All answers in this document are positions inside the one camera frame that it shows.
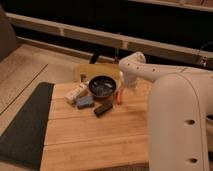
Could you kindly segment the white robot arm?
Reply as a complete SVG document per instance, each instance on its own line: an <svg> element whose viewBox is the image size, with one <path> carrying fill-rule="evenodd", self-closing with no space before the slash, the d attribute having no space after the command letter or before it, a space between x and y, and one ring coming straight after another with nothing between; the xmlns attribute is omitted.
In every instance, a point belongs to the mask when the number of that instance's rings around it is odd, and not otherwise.
<svg viewBox="0 0 213 171"><path fill-rule="evenodd" d="M210 171L206 120L213 115L213 71L148 64L135 52L119 61L128 86L153 83L148 97L150 171Z"/></svg>

